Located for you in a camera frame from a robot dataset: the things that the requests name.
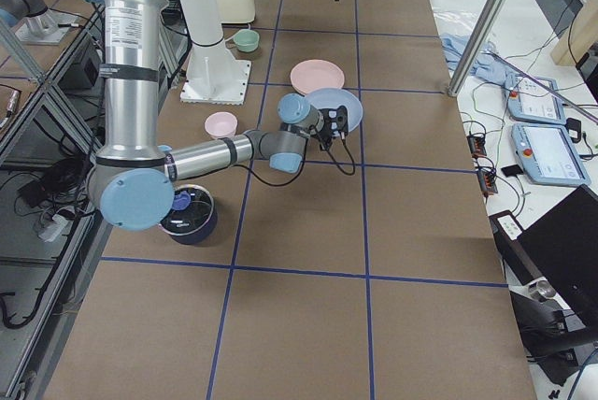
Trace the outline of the pink plate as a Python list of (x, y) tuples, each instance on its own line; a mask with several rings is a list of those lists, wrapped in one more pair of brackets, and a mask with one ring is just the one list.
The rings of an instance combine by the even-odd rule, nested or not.
[(322, 88), (341, 89), (345, 84), (345, 74), (336, 64), (310, 59), (296, 64), (290, 73), (291, 84), (300, 94), (309, 94)]

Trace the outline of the pink bowl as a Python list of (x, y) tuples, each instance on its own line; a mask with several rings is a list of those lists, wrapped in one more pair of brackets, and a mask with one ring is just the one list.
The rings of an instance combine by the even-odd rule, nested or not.
[(227, 111), (219, 111), (209, 115), (204, 128), (206, 133), (213, 139), (231, 138), (236, 135), (238, 120), (237, 117)]

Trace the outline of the green bowl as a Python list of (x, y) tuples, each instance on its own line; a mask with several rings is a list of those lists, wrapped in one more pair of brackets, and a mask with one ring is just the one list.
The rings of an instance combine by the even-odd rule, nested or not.
[(233, 42), (235, 47), (241, 52), (254, 52), (259, 47), (260, 35), (254, 30), (242, 29), (233, 35)]

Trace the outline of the dark blue pot with lid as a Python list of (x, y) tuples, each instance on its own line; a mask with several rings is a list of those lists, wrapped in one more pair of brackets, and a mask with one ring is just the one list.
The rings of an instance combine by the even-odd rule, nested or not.
[(179, 244), (195, 245), (212, 234), (217, 222), (211, 193), (199, 185), (183, 184), (175, 189), (172, 207), (158, 226)]

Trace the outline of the upper teach pendant tablet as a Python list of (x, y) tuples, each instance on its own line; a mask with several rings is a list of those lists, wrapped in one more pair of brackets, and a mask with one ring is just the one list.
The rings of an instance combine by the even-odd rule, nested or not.
[(556, 125), (566, 123), (562, 101), (522, 74), (506, 77), (505, 100), (513, 120)]

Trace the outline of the teach pendant tablet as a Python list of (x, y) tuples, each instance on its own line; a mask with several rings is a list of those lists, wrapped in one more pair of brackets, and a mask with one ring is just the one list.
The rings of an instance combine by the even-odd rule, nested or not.
[(511, 139), (520, 166), (532, 183), (566, 187), (591, 184), (563, 126), (516, 122), (511, 129)]
[(505, 100), (513, 120), (556, 125), (566, 123), (562, 101), (522, 74), (506, 77)]

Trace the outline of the lower teach pendant tablet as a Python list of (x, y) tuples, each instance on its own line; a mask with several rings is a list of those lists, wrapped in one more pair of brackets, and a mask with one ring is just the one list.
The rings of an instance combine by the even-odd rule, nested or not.
[(532, 183), (566, 187), (591, 184), (563, 126), (516, 122), (511, 129), (511, 139), (520, 166)]

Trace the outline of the black laptop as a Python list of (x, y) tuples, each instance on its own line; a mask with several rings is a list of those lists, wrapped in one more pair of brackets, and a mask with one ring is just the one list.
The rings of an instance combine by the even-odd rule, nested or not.
[(588, 186), (575, 188), (527, 228), (508, 210), (490, 216), (490, 224), (520, 282), (545, 278), (573, 310), (597, 312), (597, 194)]

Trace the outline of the aluminium frame post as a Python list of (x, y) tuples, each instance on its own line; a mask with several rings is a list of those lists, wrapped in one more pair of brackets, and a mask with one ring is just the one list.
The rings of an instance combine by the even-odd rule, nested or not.
[(482, 46), (500, 13), (505, 0), (487, 0), (481, 10), (477, 23), (473, 29), (468, 43), (463, 51), (461, 60), (453, 72), (453, 76), (447, 87), (447, 94), (457, 97), (463, 87), (476, 58), (482, 50)]

